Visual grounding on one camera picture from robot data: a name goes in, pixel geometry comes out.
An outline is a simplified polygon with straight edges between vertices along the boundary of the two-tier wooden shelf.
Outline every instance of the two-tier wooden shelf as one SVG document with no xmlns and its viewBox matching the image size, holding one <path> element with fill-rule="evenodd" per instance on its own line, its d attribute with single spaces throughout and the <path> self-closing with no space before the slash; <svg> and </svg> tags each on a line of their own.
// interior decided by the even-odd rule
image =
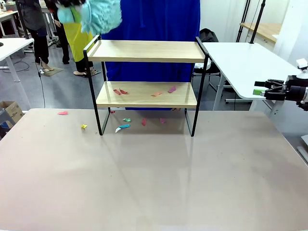
<svg viewBox="0 0 308 231">
<path fill-rule="evenodd" d="M 87 64 L 90 90 L 99 134 L 102 135 L 110 115 L 110 107 L 140 107 L 140 108 L 185 108 L 185 115 L 191 136 L 194 136 L 202 96 L 206 70 L 203 71 L 198 100 L 196 100 L 191 79 L 194 63 L 205 63 L 209 58 L 199 38 L 196 42 L 179 41 L 135 41 L 135 40 L 100 40 L 96 36 L 84 49 Z M 104 84 L 95 98 L 89 61 L 102 62 Z M 189 82 L 114 82 L 107 81 L 104 62 L 156 62 L 156 63 L 190 63 L 192 64 Z M 176 86 L 176 91 L 168 90 Z M 127 95 L 117 95 L 115 89 L 128 91 Z M 162 92 L 153 97 L 151 94 Z M 103 127 L 101 128 L 97 108 L 108 108 Z M 195 108 L 195 118 L 191 129 L 187 108 Z"/>
</svg>

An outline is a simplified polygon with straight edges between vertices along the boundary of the yellow skirt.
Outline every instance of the yellow skirt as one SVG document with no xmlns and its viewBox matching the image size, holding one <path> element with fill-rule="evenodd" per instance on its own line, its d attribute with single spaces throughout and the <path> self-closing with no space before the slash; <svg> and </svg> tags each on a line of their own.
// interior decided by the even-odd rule
<svg viewBox="0 0 308 231">
<path fill-rule="evenodd" d="M 82 33 L 80 23 L 64 23 L 63 25 L 74 61 L 78 62 L 84 58 L 83 49 L 91 42 L 93 36 L 91 33 Z"/>
</svg>

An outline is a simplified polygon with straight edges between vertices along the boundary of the shelf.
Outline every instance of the shelf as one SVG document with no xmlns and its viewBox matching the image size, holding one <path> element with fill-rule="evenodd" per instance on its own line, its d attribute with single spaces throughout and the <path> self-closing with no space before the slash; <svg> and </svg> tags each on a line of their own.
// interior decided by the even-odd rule
<svg viewBox="0 0 308 231">
<path fill-rule="evenodd" d="M 176 86 L 177 90 L 168 93 L 173 86 Z M 128 94 L 114 93 L 114 90 L 119 88 L 128 91 Z M 159 91 L 162 92 L 161 95 L 151 95 Z M 197 100 L 190 83 L 106 81 L 96 104 L 98 107 L 196 108 Z"/>
<path fill-rule="evenodd" d="M 196 42 L 98 40 L 88 53 L 95 62 L 203 63 Z"/>
</svg>

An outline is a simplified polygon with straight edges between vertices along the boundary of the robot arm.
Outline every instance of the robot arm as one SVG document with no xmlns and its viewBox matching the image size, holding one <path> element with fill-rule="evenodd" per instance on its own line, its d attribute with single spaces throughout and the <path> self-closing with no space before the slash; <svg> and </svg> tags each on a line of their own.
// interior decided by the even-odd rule
<svg viewBox="0 0 308 231">
<path fill-rule="evenodd" d="M 298 68 L 302 73 L 298 76 L 288 76 L 288 80 L 269 79 L 265 82 L 255 82 L 257 87 L 265 87 L 268 90 L 254 90 L 254 95 L 264 96 L 267 100 L 294 101 L 308 111 L 308 62 L 305 59 L 297 60 Z"/>
</svg>

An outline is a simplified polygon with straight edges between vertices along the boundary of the black pants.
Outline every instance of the black pants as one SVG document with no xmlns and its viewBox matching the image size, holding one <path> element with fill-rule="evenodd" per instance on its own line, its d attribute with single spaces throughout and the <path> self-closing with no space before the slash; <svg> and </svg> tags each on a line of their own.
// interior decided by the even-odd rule
<svg viewBox="0 0 308 231">
<path fill-rule="evenodd" d="M 63 51 L 62 61 L 68 62 L 69 61 L 68 41 L 67 41 L 67 38 L 66 38 L 66 34 L 65 34 L 65 31 L 64 31 L 63 24 L 61 24 L 61 27 L 57 27 L 57 25 L 56 25 L 56 30 L 57 30 L 57 34 L 58 34 L 59 41 L 61 43 L 61 47 L 62 47 L 62 51 Z"/>
<path fill-rule="evenodd" d="M 75 62 L 75 64 L 76 64 L 77 71 L 79 71 L 79 72 L 85 72 L 86 71 L 85 58 L 83 58 L 82 60 L 80 60 L 78 62 Z M 93 62 L 89 62 L 89 66 L 93 67 Z"/>
<path fill-rule="evenodd" d="M 31 30 L 27 28 L 30 32 L 32 38 L 34 39 L 34 56 L 35 56 L 35 62 L 37 64 L 40 63 L 40 59 L 46 64 L 48 64 L 48 57 L 49 57 L 49 51 L 48 51 L 48 43 L 46 36 L 38 36 L 38 32 L 36 30 Z"/>
</svg>

